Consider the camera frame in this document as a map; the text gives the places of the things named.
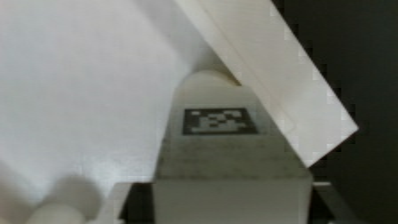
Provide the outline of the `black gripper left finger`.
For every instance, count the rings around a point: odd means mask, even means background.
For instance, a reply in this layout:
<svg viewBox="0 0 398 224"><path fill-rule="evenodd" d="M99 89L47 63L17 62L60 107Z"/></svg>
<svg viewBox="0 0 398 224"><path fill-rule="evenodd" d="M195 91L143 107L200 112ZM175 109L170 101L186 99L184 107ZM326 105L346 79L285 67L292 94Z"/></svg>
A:
<svg viewBox="0 0 398 224"><path fill-rule="evenodd" d="M113 185L93 224L154 224L152 186L147 182Z"/></svg>

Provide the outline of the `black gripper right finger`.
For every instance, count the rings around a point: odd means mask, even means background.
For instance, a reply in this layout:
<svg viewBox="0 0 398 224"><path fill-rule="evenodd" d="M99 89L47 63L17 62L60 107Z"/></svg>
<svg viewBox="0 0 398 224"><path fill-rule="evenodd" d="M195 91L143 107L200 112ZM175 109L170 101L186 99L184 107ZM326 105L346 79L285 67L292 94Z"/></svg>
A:
<svg viewBox="0 0 398 224"><path fill-rule="evenodd" d="M332 183L326 181L312 184L307 224L362 224Z"/></svg>

